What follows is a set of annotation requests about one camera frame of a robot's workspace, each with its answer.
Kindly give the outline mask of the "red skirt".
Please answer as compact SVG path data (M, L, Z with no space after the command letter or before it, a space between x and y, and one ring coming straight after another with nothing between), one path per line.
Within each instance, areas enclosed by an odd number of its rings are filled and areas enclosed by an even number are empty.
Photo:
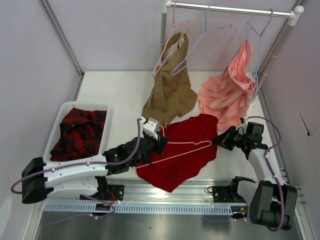
M152 154L150 164L136 168L138 177L166 192L173 192L186 180L217 157L218 119L199 114L184 121L169 124L162 133L169 137L163 155Z

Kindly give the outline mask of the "pink wire hanger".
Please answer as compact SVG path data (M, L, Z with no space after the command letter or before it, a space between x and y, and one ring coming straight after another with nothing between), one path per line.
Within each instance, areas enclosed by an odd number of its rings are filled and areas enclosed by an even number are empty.
M218 131L217 131L217 128L214 128L214 137L216 137L218 134ZM165 137L165 129L163 126L160 126L160 137ZM170 156L170 157L167 157L167 158L163 158L163 159L160 159L160 160L157 160L157 161L154 161L154 162L151 162L151 163L146 163L146 164L143 164L143 165L139 165L137 167L135 167L134 169L141 169L141 168L144 168L144 167L150 167L150 166L153 166L155 164L158 164L158 163L161 163L161 162L164 162L164 161L167 161L167 160L172 160L172 159L176 159L176 158L180 158L182 156L186 156L186 155L190 155L190 154L194 154L194 153L199 153L199 151L202 151L204 149L208 149L208 148L211 148L211 146L213 145L212 143L212 140L203 140L203 141L199 141L199 142L168 142L167 144L171 144L171 145L201 145L201 144L207 144L207 145L204 145L204 146L201 146L201 147L198 147L198 148L195 148L193 150L190 150L190 151L187 151L187 152L183 152L183 153L180 153L180 154L177 154L177 155L173 155L173 156ZM210 160L208 162L211 162L213 161L215 158L216 158L216 154L217 154L217 150L214 151L215 153L215 156L214 157L211 157Z

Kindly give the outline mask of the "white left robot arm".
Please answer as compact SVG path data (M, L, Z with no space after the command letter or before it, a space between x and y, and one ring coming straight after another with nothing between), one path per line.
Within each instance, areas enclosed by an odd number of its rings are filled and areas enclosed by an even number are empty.
M151 164L151 155L163 155L168 136L149 136L111 148L101 154L70 162L44 162L42 157L32 159L21 173L21 200L35 204L47 197L86 196L103 200L108 196L107 176L119 175L130 169Z

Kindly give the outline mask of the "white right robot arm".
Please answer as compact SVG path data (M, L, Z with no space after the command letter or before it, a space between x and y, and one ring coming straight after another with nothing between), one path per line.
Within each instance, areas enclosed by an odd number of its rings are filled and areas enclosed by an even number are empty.
M212 143L232 151L239 148L254 169L257 180L235 176L229 185L208 187L215 203L241 203L247 209L234 214L248 216L250 222L270 231L289 231L292 228L298 192L276 174L268 158L270 147L263 143L264 125L256 122L231 126L215 137Z

